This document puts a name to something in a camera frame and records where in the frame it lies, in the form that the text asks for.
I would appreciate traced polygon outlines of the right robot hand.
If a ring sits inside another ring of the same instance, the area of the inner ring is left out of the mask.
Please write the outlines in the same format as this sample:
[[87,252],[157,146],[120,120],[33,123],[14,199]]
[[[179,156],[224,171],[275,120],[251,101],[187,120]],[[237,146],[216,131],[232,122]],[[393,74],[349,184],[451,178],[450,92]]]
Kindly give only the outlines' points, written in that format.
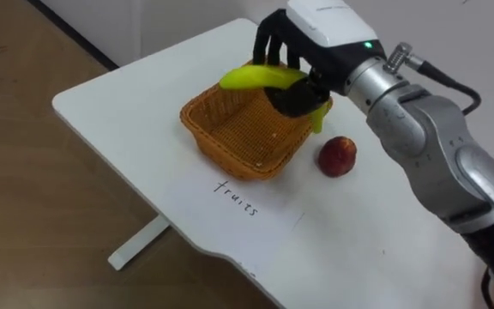
[[385,59],[376,32],[341,0],[290,0],[263,19],[257,29],[253,63],[277,66],[286,46],[286,65],[310,73],[284,89],[265,87],[280,114],[298,118],[314,112],[330,94],[346,94],[347,78],[370,58]]

